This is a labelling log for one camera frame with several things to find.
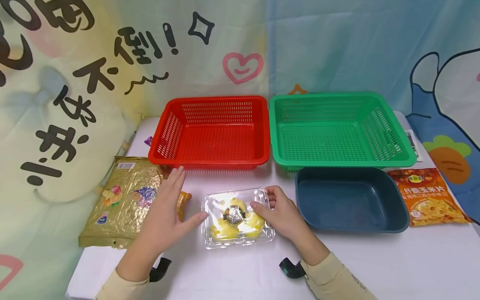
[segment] beige sleeve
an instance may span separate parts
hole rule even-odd
[[[121,278],[114,270],[94,300],[139,300],[148,284],[148,278],[141,282],[130,282]]]
[[[321,263],[301,261],[307,283],[321,300],[377,300],[377,298],[330,252]]]

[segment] orange carrot drawing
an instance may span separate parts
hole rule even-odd
[[[453,184],[462,184],[470,177],[470,166],[465,159],[472,150],[465,143],[455,143],[450,137],[438,135],[432,142],[424,142],[433,162]]]

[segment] pink heart drawing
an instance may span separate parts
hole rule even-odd
[[[10,281],[20,272],[24,263],[16,257],[6,254],[0,254],[0,266],[11,269],[10,273],[0,281],[0,290],[7,286]]]
[[[257,68],[253,71],[253,73],[243,78],[237,79],[235,76],[233,76],[232,71],[228,68],[228,61],[230,59],[238,59],[241,67],[246,65],[247,62],[249,62],[250,60],[257,60],[258,65],[257,65]],[[244,57],[241,53],[230,52],[223,57],[223,71],[234,84],[242,84],[252,80],[253,78],[257,77],[258,74],[260,74],[263,68],[264,68],[264,58],[258,53],[252,53],[247,55],[247,57]],[[249,71],[250,71],[250,68],[246,68],[245,70],[238,70],[238,69],[233,70],[233,72],[237,75],[244,75]]]

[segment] basket rim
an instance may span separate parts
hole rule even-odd
[[[345,97],[345,96],[370,96],[378,100],[386,117],[391,120],[392,130],[399,136],[398,145],[402,151],[406,151],[408,159],[404,160],[342,160],[342,161],[311,161],[311,160],[286,160],[280,156],[279,142],[277,138],[277,123],[275,114],[275,103],[277,100],[284,98],[313,98],[313,97]],[[372,168],[406,168],[411,167],[417,162],[417,156],[410,146],[410,141],[405,134],[405,130],[398,121],[392,108],[387,104],[385,99],[378,93],[374,92],[349,92],[349,93],[318,93],[318,94],[303,94],[303,95],[277,95],[270,99],[270,140],[272,144],[272,154],[274,161],[284,168],[306,168],[306,167],[372,167]]]
[[[167,123],[167,112],[170,111],[170,107],[177,102],[200,102],[205,100],[214,100],[214,101],[225,101],[225,102],[239,102],[245,100],[253,100],[253,101],[260,101],[261,109],[262,109],[262,129],[264,134],[263,139],[263,155],[256,159],[232,159],[232,160],[189,160],[189,159],[167,159],[167,158],[156,158],[156,147],[155,145],[158,144],[161,134],[163,133],[163,129],[165,124]],[[160,116],[160,120],[158,121],[158,125],[155,129],[155,133],[152,139],[152,146],[148,151],[148,159],[151,163],[155,165],[182,165],[185,167],[193,166],[193,165],[200,165],[200,166],[260,166],[265,164],[268,159],[270,158],[270,126],[268,122],[268,107],[267,101],[263,96],[260,95],[241,95],[241,96],[207,96],[207,97],[184,97],[184,98],[175,98],[170,100],[167,105],[165,105],[165,109]]]

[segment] child's hand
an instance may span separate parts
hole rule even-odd
[[[200,212],[183,223],[178,221],[177,201],[185,175],[183,167],[172,170],[168,179],[158,189],[157,197],[152,201],[140,230],[138,239],[147,245],[156,257],[208,217],[206,212]]]

